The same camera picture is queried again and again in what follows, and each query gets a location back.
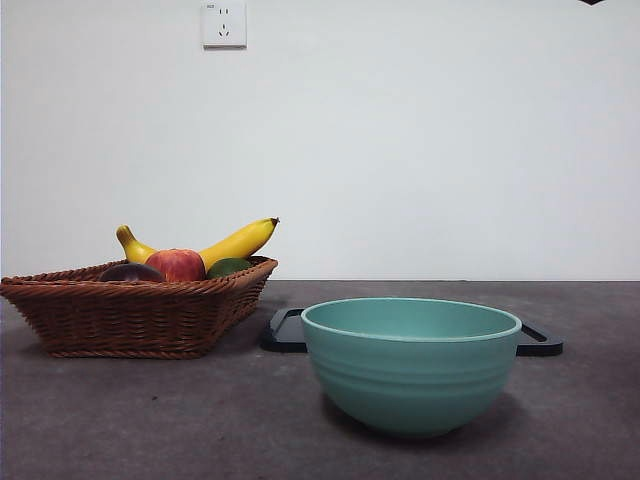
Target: wicker basket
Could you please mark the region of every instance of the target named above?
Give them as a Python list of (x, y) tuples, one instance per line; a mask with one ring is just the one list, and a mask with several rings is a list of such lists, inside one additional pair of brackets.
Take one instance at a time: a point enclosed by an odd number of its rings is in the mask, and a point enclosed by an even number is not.
[(54, 357), (187, 359), (205, 355), (220, 336), (257, 307), (278, 265), (252, 267), (197, 282), (100, 282), (126, 260), (64, 272), (3, 278), (0, 294), (36, 331)]

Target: green ceramic bowl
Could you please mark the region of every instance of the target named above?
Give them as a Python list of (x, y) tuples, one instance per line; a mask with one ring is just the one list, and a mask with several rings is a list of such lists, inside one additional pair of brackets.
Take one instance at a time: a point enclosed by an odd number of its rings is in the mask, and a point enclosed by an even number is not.
[(353, 418), (404, 436), (436, 436), (500, 394), (522, 322), (481, 305), (354, 298), (302, 312), (309, 358), (325, 393)]

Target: gray table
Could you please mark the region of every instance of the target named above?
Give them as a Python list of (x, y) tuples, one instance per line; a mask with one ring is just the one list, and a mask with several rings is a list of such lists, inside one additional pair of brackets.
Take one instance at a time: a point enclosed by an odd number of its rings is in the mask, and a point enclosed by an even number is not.
[[(502, 308), (564, 352), (518, 357), (448, 435), (389, 438), (334, 407), (305, 354), (258, 346), (276, 310), (356, 296)], [(2, 320), (5, 480), (640, 477), (640, 282), (269, 281), (197, 360), (54, 359), (7, 303)]]

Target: outlet plate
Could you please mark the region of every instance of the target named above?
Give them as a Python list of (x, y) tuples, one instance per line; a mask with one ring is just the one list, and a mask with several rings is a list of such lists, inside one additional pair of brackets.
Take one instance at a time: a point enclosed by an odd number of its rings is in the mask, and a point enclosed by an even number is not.
[(247, 6), (244, 0), (219, 0), (202, 6), (202, 45), (209, 48), (247, 47)]

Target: yellow banana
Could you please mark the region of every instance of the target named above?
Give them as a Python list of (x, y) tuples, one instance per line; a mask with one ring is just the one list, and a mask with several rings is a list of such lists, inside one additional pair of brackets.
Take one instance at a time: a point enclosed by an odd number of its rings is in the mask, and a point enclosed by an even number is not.
[(247, 258), (257, 252), (271, 238), (280, 220), (263, 218), (245, 225), (215, 245), (200, 250), (198, 253), (208, 271), (218, 260), (228, 257)]
[(116, 230), (116, 237), (118, 237), (127, 260), (130, 262), (144, 263), (156, 251), (155, 248), (136, 240), (128, 225), (120, 225)]

